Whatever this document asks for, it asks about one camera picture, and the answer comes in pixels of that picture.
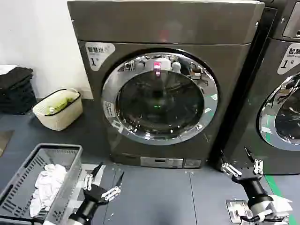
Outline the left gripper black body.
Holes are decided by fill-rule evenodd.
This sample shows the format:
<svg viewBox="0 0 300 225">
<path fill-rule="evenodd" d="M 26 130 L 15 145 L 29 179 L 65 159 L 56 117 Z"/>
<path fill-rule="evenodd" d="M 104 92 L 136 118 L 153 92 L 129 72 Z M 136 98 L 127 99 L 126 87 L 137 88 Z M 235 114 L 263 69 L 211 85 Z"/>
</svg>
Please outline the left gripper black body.
<svg viewBox="0 0 300 225">
<path fill-rule="evenodd" d="M 101 197 L 105 189 L 95 184 L 91 185 L 91 190 L 84 190 L 84 200 L 78 208 L 76 214 L 82 219 L 92 219 L 98 206 L 103 201 Z"/>
</svg>

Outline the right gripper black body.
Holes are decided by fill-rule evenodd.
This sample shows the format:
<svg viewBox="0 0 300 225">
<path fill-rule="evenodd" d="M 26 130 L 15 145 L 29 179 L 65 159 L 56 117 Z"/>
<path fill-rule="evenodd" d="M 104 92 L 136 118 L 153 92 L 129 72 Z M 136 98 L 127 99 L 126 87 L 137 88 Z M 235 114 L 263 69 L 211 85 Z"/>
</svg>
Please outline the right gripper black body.
<svg viewBox="0 0 300 225">
<path fill-rule="evenodd" d="M 260 180 L 262 174 L 254 173 L 254 167 L 241 168 L 242 175 L 232 176 L 232 181 L 243 186 L 248 197 L 248 207 L 264 201 L 272 202 L 273 198 L 263 189 Z"/>
</svg>

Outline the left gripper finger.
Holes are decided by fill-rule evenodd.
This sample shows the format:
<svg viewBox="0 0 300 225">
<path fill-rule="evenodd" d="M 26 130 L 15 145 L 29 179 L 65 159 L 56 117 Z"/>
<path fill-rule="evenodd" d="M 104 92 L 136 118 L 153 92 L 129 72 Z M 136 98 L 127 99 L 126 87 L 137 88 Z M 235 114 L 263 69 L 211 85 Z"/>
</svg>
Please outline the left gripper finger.
<svg viewBox="0 0 300 225">
<path fill-rule="evenodd" d="M 91 190 L 92 184 L 100 186 L 103 176 L 103 163 L 100 163 L 91 170 L 91 173 L 85 175 L 83 180 L 83 190 Z"/>
<path fill-rule="evenodd" d="M 121 193 L 121 185 L 122 185 L 123 176 L 124 176 L 124 172 L 119 177 L 116 185 L 113 188 L 109 189 L 108 191 L 106 191 L 105 193 L 102 194 L 102 199 L 105 202 L 111 202 Z"/>
</svg>

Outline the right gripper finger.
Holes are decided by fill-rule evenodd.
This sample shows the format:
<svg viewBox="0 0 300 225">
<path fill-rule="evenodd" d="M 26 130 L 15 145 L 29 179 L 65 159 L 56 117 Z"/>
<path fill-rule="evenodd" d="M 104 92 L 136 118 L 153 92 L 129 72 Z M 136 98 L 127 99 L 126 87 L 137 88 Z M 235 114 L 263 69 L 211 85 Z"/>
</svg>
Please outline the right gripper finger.
<svg viewBox="0 0 300 225">
<path fill-rule="evenodd" d="M 236 169 L 233 165 L 229 163 L 223 163 L 221 165 L 221 169 L 223 172 L 225 172 L 227 175 L 232 175 L 234 177 L 240 177 L 242 176 L 242 172 Z"/>
<path fill-rule="evenodd" d="M 254 159 L 251 151 L 247 147 L 244 147 L 244 150 L 248 159 L 254 164 L 254 174 L 263 174 L 263 161 L 261 159 Z"/>
</svg>

